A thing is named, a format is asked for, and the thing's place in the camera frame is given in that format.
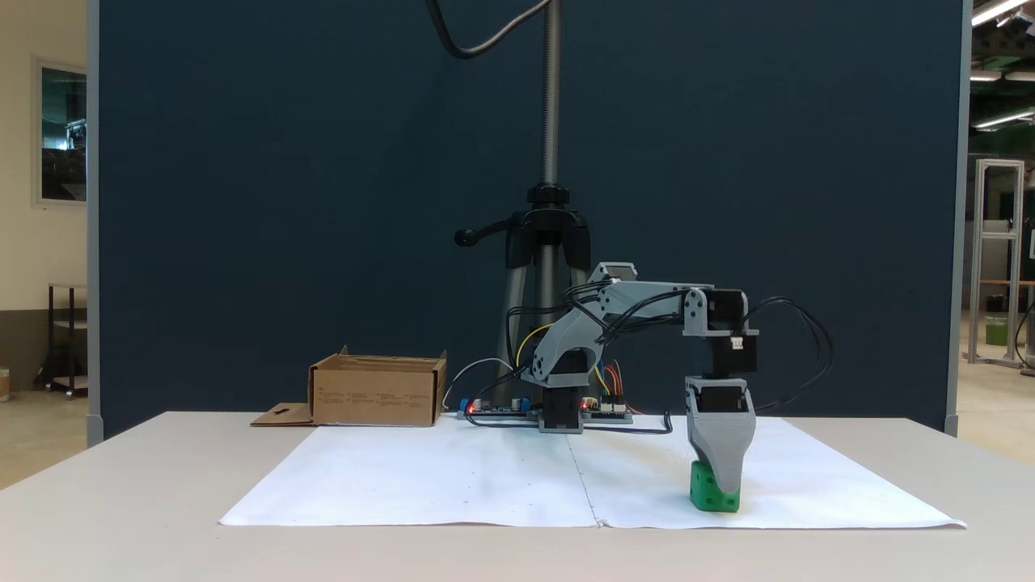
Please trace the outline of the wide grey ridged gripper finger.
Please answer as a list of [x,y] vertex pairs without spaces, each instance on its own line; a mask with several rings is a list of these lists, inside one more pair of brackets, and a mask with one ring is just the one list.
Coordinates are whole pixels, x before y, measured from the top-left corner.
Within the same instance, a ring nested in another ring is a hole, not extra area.
[[689,443],[711,467],[724,494],[741,489],[744,459],[755,439],[755,412],[689,412]]

